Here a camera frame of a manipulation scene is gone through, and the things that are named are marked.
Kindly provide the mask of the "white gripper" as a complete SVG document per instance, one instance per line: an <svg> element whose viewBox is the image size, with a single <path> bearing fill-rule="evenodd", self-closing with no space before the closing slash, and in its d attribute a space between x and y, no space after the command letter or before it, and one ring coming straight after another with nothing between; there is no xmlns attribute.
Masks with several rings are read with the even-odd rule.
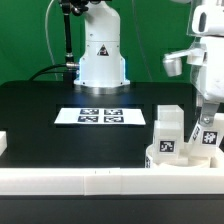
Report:
<svg viewBox="0 0 224 224"><path fill-rule="evenodd" d="M224 103L224 37L196 38L188 49L165 54L163 65L169 77L182 74L183 57L191 66L190 82L207 100L202 103L199 123L212 126L219 103Z"/></svg>

